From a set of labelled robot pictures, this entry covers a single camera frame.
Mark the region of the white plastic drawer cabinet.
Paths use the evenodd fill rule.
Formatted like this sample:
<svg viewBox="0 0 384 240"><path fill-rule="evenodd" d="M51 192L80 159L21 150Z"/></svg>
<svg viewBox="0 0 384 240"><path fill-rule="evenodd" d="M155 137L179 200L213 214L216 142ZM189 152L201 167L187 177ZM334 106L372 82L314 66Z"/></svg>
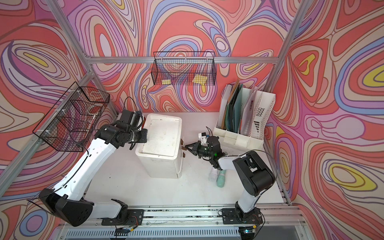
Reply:
<svg viewBox="0 0 384 240"><path fill-rule="evenodd" d="M136 155L151 178L179 179L182 176L182 119L148 114L144 128L147 142L137 144Z"/></svg>

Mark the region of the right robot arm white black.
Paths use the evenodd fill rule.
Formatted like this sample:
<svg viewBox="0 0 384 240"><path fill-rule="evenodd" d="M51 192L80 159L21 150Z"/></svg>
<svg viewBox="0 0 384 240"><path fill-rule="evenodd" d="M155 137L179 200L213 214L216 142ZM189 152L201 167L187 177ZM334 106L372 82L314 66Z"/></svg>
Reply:
<svg viewBox="0 0 384 240"><path fill-rule="evenodd" d="M259 156L259 150L250 150L239 156L227 155L222 151L219 137L215 136L208 137L205 146L197 141L185 145L184 149L208 161L217 170L237 172L244 191L234 208L219 211L223 224L259 226L264 223L264 215L256 204L262 194L274 185L276 174Z"/></svg>

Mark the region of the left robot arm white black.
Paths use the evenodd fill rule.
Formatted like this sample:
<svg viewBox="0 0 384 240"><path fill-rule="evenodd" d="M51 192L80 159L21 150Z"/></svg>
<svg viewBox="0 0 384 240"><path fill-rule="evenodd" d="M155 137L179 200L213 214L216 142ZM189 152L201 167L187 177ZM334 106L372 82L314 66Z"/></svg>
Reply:
<svg viewBox="0 0 384 240"><path fill-rule="evenodd" d="M92 179L105 161L120 147L147 142L148 130L143 127L144 115L140 111L122 111L121 117L103 125L95 134L90 146L52 189L43 189L39 200L50 214L73 227L87 220L101 219L106 225L127 225L131 215L128 205L111 199L109 202L91 202L84 199Z"/></svg>

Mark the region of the teal microphone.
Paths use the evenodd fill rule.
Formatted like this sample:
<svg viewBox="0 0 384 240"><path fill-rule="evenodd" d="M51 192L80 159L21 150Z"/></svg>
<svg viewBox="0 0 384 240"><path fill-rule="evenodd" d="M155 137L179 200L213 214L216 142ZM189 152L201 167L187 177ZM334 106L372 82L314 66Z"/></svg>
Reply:
<svg viewBox="0 0 384 240"><path fill-rule="evenodd" d="M226 182L226 170L219 171L219 175L217 177L217 186L219 188L223 188Z"/></svg>

